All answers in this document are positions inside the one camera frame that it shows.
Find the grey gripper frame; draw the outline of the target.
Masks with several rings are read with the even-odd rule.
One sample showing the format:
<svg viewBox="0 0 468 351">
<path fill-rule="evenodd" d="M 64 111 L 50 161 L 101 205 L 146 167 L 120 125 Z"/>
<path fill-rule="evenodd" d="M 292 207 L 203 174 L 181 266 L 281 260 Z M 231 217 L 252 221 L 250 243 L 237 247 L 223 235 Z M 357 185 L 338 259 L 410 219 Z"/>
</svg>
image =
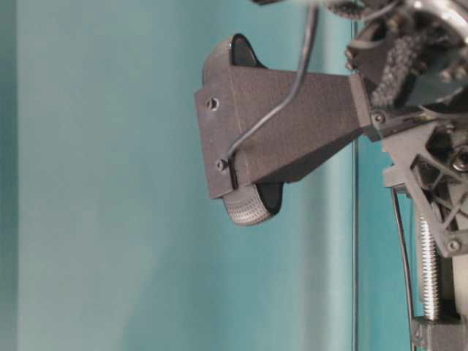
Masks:
<svg viewBox="0 0 468 351">
<path fill-rule="evenodd" d="M 443 257 L 467 253 L 467 113 L 373 108 L 372 122 Z"/>
</svg>

